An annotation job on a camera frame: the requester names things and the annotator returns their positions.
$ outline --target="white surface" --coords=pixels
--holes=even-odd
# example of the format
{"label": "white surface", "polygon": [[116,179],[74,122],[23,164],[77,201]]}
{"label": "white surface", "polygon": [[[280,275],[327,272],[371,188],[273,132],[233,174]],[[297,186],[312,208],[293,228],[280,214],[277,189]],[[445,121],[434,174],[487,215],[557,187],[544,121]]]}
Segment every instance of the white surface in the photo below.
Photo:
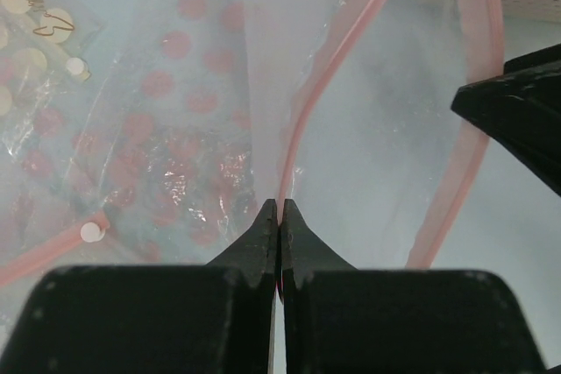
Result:
{"label": "white surface", "polygon": [[98,243],[103,240],[105,230],[102,230],[95,222],[88,222],[80,229],[80,236],[86,243]]}
{"label": "white surface", "polygon": [[83,74],[88,67],[86,66],[86,62],[79,57],[73,57],[68,59],[67,61],[67,71],[74,75],[78,76],[79,74]]}

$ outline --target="pink dotted fabric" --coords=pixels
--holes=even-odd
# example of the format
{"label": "pink dotted fabric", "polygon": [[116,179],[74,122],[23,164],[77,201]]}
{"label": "pink dotted fabric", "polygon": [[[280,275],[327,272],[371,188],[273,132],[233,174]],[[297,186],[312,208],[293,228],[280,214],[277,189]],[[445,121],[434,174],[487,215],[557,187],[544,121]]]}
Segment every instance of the pink dotted fabric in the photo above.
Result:
{"label": "pink dotted fabric", "polygon": [[[92,172],[128,249],[150,261],[206,261],[256,211],[245,8],[239,0],[159,0],[150,8],[124,56],[134,77],[116,74],[106,84],[76,161]],[[122,123],[108,129],[96,124],[102,116]],[[55,130],[57,119],[48,122],[44,131]]]}

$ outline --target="black plastic part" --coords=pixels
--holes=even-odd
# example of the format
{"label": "black plastic part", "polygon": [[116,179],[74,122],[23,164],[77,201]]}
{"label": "black plastic part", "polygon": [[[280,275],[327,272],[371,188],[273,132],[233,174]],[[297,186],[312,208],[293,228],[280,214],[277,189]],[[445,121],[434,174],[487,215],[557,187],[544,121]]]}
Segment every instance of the black plastic part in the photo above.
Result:
{"label": "black plastic part", "polygon": [[47,274],[0,373],[270,372],[281,262],[289,374],[543,372],[515,297],[495,276],[357,271],[293,201],[276,222],[267,201],[207,266]]}
{"label": "black plastic part", "polygon": [[277,235],[268,201],[210,266],[51,272],[28,300],[0,373],[267,373]]}
{"label": "black plastic part", "polygon": [[512,74],[531,67],[547,65],[558,60],[561,60],[561,44],[509,60],[505,63],[505,74]]}
{"label": "black plastic part", "polygon": [[543,372],[494,275],[353,270],[293,201],[280,239],[288,374]]}
{"label": "black plastic part", "polygon": [[308,228],[292,200],[286,200],[284,204],[280,243],[288,374],[311,373],[304,371],[312,351],[305,335],[311,326],[306,314],[309,304],[302,296],[302,287],[316,271],[352,271],[354,268]]}
{"label": "black plastic part", "polygon": [[[556,46],[545,58],[559,50]],[[539,62],[539,58],[520,58],[511,68]],[[560,88],[561,60],[462,87],[451,108],[561,195]]]}

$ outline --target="pink plastic strip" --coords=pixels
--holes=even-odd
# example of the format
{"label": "pink plastic strip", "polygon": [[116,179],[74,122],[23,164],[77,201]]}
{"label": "pink plastic strip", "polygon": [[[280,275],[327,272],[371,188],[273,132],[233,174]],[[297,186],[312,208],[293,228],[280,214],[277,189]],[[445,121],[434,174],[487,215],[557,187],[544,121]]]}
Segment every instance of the pink plastic strip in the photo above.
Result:
{"label": "pink plastic strip", "polygon": [[27,251],[0,268],[0,287],[7,286],[24,276],[45,268],[45,266],[57,258],[64,256],[69,251],[83,244],[83,240],[80,237],[80,228],[86,222],[95,222],[101,229],[108,229],[110,227],[107,216],[105,216],[103,211],[100,211],[88,220],[77,223],[69,229],[62,231],[46,243]]}
{"label": "pink plastic strip", "polygon": [[[504,27],[501,0],[458,0],[458,5],[467,49],[468,82],[502,74]],[[448,168],[409,253],[408,268],[432,265],[469,194],[488,143],[487,135],[468,122],[462,123]]]}
{"label": "pink plastic strip", "polygon": [[280,219],[287,189],[292,180],[296,153],[309,116],[344,58],[385,2],[386,0],[345,0],[331,20],[327,40],[316,54],[310,77],[293,101],[288,153],[285,159],[281,157],[280,162],[282,177],[277,201]]}

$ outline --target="clear plastic bag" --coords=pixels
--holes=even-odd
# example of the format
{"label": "clear plastic bag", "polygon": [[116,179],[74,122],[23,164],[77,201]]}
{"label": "clear plastic bag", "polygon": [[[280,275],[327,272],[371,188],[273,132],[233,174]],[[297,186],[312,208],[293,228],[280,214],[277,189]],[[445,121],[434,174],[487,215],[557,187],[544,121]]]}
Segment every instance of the clear plastic bag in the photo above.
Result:
{"label": "clear plastic bag", "polygon": [[30,38],[46,41],[69,57],[81,57],[102,28],[99,19],[78,0],[0,0],[0,3]]}
{"label": "clear plastic bag", "polygon": [[[54,140],[36,137],[37,124],[4,134],[27,155],[0,159],[20,191],[1,209],[29,222],[6,231],[15,245],[0,269],[0,320],[60,262],[207,262],[287,191],[355,265],[403,265],[428,212],[410,263],[429,263],[485,150],[486,137],[447,111],[451,97],[466,75],[502,64],[489,42],[501,37],[494,0],[444,1],[141,0],[101,91],[88,82],[60,95],[78,87],[64,75],[35,102],[47,134],[68,117]],[[61,176],[30,177],[47,161]],[[39,208],[24,218],[29,201]],[[82,241],[85,222],[99,241]],[[355,230],[373,235],[354,248]]]}

